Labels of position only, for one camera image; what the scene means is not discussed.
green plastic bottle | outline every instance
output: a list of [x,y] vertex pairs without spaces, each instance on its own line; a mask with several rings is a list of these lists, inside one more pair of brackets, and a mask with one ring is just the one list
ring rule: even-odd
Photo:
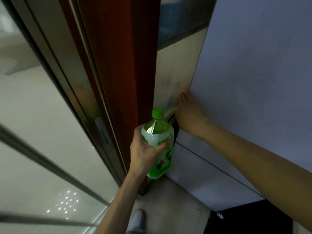
[[[163,116],[163,110],[153,109],[152,120],[146,123],[141,130],[143,139],[152,146],[158,146],[167,140],[173,141],[174,139],[174,129],[164,120]],[[158,179],[170,169],[173,149],[174,146],[171,143],[168,149],[159,154],[154,167],[147,174],[149,178]]]

white tile floor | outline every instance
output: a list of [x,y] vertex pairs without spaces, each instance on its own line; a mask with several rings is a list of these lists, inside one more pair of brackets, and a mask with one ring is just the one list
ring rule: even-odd
[[146,195],[138,197],[130,222],[138,209],[146,212],[146,234],[202,234],[210,214],[206,205],[166,176],[152,181]]

black object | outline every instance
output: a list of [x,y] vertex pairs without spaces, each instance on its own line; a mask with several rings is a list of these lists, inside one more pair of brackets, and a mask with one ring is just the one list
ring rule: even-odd
[[292,234],[292,228],[289,216],[268,200],[261,200],[220,212],[211,211],[204,234]]

